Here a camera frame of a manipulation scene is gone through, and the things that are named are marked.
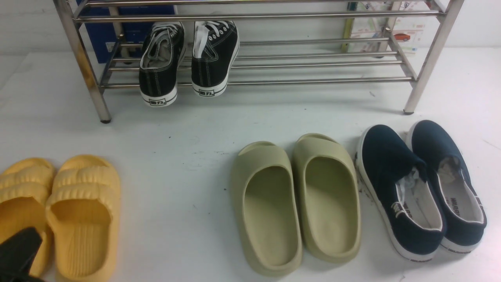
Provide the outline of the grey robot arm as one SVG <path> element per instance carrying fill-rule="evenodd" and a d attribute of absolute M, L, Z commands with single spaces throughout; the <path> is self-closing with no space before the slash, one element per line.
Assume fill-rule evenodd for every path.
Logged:
<path fill-rule="evenodd" d="M 0 245 L 1 282 L 43 282 L 30 275 L 42 238 L 34 227 L 20 230 Z"/>

